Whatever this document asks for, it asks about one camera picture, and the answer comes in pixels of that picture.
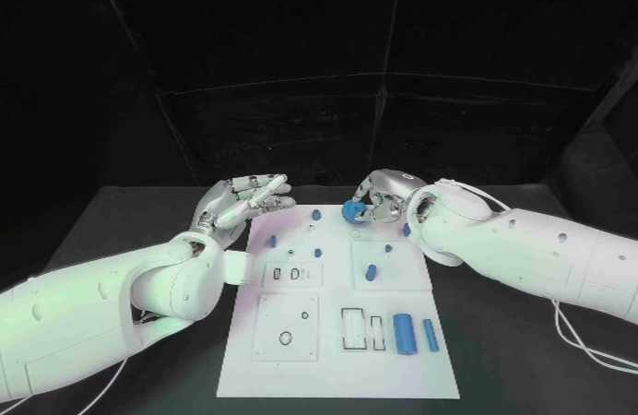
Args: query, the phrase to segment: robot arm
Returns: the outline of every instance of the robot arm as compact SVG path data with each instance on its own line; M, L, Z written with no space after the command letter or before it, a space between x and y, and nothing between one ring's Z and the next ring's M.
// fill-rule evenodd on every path
M192 230L164 244L75 265L0 294L0 402L72 384L202 319L252 255L225 251L246 219L291 208L284 175L219 182ZM156 319L132 320L131 306Z
M638 242L527 210L493 211L475 188L452 181L422 182L415 189L409 174L374 171L366 180L379 178L386 180L364 181L353 202L366 189L373 196L382 192L382 201L372 200L372 210L353 214L354 221L383 221L377 208L393 210L393 218L405 212L408 238L433 261L449 267L465 262L520 291L638 323ZM402 178L402 189L387 189Z

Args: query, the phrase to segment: gray table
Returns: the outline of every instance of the gray table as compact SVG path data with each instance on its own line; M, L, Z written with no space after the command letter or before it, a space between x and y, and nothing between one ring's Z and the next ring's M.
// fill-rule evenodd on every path
M304 186L294 189L294 196L301 204L340 204L353 190ZM514 208L566 216L546 186L488 186L485 190ZM167 241L187 229L204 191L101 189L48 270ZM233 248L245 249L246 240L248 233ZM216 398L236 292L236 287L226 286L209 317L130 358L91 415L638 413L638 378L599 367L563 343L549 301L482 278L467 267L428 265L461 400ZM595 348L638 359L637 326L573 306L565 306L565 311ZM114 368L36 396L12 415L76 414L112 373Z

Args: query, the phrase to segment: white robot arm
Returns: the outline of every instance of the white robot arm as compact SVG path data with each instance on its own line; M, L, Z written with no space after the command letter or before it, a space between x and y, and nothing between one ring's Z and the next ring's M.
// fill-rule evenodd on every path
M219 182L164 244L49 272L0 294L0 402L71 385L200 320L252 255L225 251L246 219L295 205L285 175ZM150 313L132 320L131 306Z
M405 214L409 239L433 261L449 267L465 262L520 291L638 323L638 242L503 204L494 212L475 192L449 180L426 185L400 171L374 171L344 217L389 222ZM372 207L360 203L366 193Z

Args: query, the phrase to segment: white board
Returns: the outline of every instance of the white board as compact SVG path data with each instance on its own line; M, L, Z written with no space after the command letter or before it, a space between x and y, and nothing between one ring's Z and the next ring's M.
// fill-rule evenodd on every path
M314 209L321 211L318 221L311 219ZM425 259L403 236L405 222L356 226L340 209L301 205L252 221L255 269L236 295L216 394L458 398ZM369 264L377 266L373 281L364 277ZM415 355L397 354L395 314L412 315ZM425 318L438 352L428 348ZM344 349L346 339L356 349Z

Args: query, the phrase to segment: blue knob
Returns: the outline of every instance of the blue knob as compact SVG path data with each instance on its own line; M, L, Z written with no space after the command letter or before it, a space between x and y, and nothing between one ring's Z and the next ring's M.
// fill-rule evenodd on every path
M376 265L369 265L369 271L366 272L366 280L373 281L376 277Z

